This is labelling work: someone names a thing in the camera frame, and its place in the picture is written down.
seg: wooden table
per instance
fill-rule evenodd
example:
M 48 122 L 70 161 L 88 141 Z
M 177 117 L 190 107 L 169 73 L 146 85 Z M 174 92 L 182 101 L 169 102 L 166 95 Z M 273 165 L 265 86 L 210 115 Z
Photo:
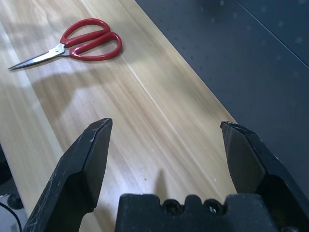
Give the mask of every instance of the wooden table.
M 113 118 L 106 174 L 81 231 L 113 231 L 123 193 L 183 203 L 188 194 L 223 201 L 235 192 L 220 130 L 233 118 L 134 0 L 3 0 L 0 7 L 0 141 L 28 214 L 63 152 L 104 117 Z M 120 56 L 7 70 L 90 17 L 122 37 Z

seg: gray floor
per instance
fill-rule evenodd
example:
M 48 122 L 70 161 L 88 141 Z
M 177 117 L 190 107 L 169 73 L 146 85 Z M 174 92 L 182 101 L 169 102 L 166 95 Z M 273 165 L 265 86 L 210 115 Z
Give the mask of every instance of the gray floor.
M 8 195 L 0 196 L 0 202 L 7 205 L 8 197 L 9 197 Z M 13 211 L 17 214 L 23 228 L 28 219 L 26 211 L 24 209 L 13 210 Z M 0 232 L 19 232 L 18 224 L 14 216 L 2 207 L 0 207 L 0 218 L 1 218 Z

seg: scissor blade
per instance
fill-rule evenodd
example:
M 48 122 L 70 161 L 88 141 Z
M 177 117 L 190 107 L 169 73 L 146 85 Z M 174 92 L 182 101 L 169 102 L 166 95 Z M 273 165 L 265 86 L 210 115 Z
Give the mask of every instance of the scissor blade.
M 55 57 L 54 53 L 51 52 L 45 52 L 37 57 L 28 59 L 26 61 L 20 62 L 12 67 L 9 68 L 9 70 L 15 70 L 15 69 L 20 69 L 20 68 L 24 68 L 30 65 L 34 65 L 34 64 L 38 64 L 41 63 L 43 61 L 46 61 L 48 59 L 52 59 L 53 57 Z
M 64 44 L 60 43 L 59 45 L 57 45 L 55 48 L 49 50 L 48 52 L 45 52 L 45 53 L 43 53 L 43 54 L 41 54 L 37 57 L 31 58 L 31 59 L 28 59 L 24 62 L 16 64 L 16 65 L 10 67 L 9 70 L 20 69 L 20 68 L 24 68 L 24 67 L 27 67 L 27 66 L 30 66 L 30 65 L 38 64 L 38 63 L 41 63 L 43 61 L 47 61 L 49 59 L 61 56 L 62 54 L 65 55 L 64 53 L 65 53 Z

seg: black screw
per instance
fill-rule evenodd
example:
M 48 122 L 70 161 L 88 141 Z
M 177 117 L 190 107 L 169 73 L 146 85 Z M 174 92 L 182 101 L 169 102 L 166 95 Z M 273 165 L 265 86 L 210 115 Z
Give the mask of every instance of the black screw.
M 215 199 L 208 199 L 204 202 L 204 207 L 211 214 L 222 215 L 223 205 Z
M 170 216 L 180 215 L 184 211 L 184 205 L 179 204 L 179 202 L 174 199 L 166 200 L 162 208 L 164 212 Z

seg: red scissor handle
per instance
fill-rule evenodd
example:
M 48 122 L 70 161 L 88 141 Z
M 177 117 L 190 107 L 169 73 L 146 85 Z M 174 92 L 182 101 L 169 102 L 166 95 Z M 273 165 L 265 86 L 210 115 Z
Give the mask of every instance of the red scissor handle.
M 85 35 L 79 35 L 73 38 L 69 38 L 68 36 L 70 34 L 72 34 L 75 30 L 77 30 L 78 28 L 81 28 L 83 26 L 86 25 L 98 25 L 103 27 L 103 30 L 98 30 L 98 31 L 94 31 Z M 83 43 L 83 42 L 87 42 L 89 40 L 93 40 L 96 39 L 98 37 L 100 37 L 101 35 L 104 35 L 108 32 L 110 32 L 111 29 L 110 27 L 107 25 L 107 23 L 103 22 L 102 20 L 96 19 L 96 18 L 88 18 L 88 19 L 83 19 L 75 24 L 73 24 L 72 26 L 70 26 L 62 35 L 60 43 L 64 44 L 66 47 L 72 47 L 75 46 L 77 44 Z
M 83 53 L 85 51 L 88 51 L 96 46 L 99 46 L 100 44 L 106 43 L 110 40 L 116 40 L 117 41 L 117 47 L 115 50 L 113 50 L 110 53 L 100 55 L 100 56 L 81 56 L 80 53 Z M 121 52 L 122 48 L 122 41 L 115 32 L 108 32 L 105 35 L 102 35 L 98 37 L 97 39 L 94 39 L 88 43 L 85 43 L 81 46 L 74 47 L 70 49 L 70 57 L 74 59 L 79 60 L 85 60 L 85 61 L 100 61 L 100 60 L 106 60 L 111 59 L 115 56 L 117 56 Z
M 86 25 L 98 25 L 98 26 L 103 27 L 103 30 L 94 31 L 94 32 L 91 32 L 85 35 L 79 35 L 79 36 L 68 39 L 68 36 L 72 34 L 72 32 Z M 81 53 L 88 51 L 94 47 L 97 47 L 103 43 L 106 43 L 110 40 L 117 41 L 117 47 L 112 52 L 104 54 L 104 55 L 100 55 L 100 56 L 81 56 L 80 55 Z M 90 41 L 90 42 L 85 43 L 78 47 L 71 48 L 70 57 L 74 59 L 85 60 L 85 61 L 100 61 L 100 60 L 105 60 L 105 59 L 111 59 L 117 56 L 121 52 L 122 41 L 119 35 L 117 35 L 114 32 L 111 32 L 111 29 L 107 25 L 107 23 L 103 22 L 102 20 L 96 19 L 96 18 L 84 19 L 70 26 L 64 32 L 63 36 L 61 37 L 60 43 L 64 44 L 66 47 L 72 47 L 72 46 L 75 46 L 77 44 L 81 44 L 87 41 Z

